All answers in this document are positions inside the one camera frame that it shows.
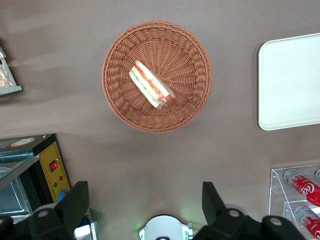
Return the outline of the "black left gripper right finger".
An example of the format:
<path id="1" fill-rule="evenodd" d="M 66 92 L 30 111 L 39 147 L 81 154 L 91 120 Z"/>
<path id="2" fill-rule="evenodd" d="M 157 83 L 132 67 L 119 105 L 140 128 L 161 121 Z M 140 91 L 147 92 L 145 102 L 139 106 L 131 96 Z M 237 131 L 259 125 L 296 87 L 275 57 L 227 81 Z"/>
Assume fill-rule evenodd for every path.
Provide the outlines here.
<path id="1" fill-rule="evenodd" d="M 202 183 L 202 211 L 207 224 L 195 240 L 242 240 L 246 238 L 247 217 L 236 208 L 227 208 L 212 182 Z"/>

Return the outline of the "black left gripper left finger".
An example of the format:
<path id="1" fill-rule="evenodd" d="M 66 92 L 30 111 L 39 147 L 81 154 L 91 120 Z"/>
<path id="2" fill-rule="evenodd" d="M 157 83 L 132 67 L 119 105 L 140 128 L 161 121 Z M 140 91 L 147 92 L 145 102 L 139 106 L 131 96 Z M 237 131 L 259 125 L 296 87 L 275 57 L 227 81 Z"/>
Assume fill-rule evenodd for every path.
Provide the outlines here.
<path id="1" fill-rule="evenodd" d="M 42 207 L 14 225 L 16 240 L 73 240 L 90 204 L 89 185 L 77 182 L 54 207 Z"/>

